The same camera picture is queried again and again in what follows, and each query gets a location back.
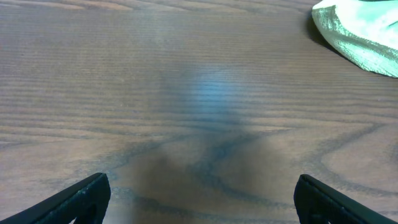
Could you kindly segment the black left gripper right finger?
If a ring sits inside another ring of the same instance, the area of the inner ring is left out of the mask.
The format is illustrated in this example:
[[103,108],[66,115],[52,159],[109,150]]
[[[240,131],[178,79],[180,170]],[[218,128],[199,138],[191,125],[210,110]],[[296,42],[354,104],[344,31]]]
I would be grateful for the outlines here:
[[294,205],[301,224],[397,224],[308,174],[297,181]]

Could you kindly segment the green microfiber cloth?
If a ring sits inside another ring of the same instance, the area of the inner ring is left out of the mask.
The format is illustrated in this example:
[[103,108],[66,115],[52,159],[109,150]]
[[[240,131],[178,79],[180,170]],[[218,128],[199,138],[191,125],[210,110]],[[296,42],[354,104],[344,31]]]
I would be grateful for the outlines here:
[[397,0],[322,0],[312,19],[323,38],[361,69],[397,77]]

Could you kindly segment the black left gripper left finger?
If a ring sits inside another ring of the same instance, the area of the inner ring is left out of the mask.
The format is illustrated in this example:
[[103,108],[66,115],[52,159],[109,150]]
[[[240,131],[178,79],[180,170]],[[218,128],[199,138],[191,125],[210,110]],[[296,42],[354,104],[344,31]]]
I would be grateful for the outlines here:
[[102,224],[110,197],[108,177],[98,172],[1,224]]

